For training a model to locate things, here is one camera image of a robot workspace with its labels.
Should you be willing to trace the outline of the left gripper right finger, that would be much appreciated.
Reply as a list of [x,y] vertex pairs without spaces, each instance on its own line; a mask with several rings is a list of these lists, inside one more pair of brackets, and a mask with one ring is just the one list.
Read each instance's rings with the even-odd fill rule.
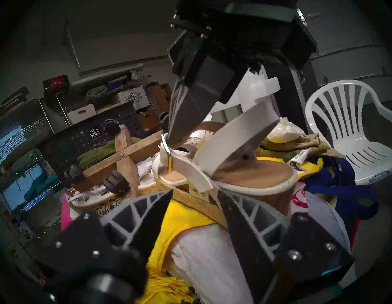
[[233,248],[255,304],[278,304],[274,260],[288,219],[270,205],[246,195],[218,190]]

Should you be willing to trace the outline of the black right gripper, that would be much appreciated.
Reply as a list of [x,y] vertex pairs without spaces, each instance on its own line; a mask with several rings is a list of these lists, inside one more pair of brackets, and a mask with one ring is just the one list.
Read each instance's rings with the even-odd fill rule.
[[169,49],[177,76],[166,142],[180,143],[212,109],[226,104],[247,71],[264,63],[300,70],[318,46],[297,0],[178,0],[171,27],[182,33]]

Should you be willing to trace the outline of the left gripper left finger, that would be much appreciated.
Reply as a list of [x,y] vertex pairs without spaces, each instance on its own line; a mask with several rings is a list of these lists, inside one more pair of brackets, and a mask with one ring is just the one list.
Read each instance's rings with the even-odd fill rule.
[[147,263],[172,196],[173,190],[170,189],[126,199],[104,215],[100,223],[110,243],[137,251],[143,262]]

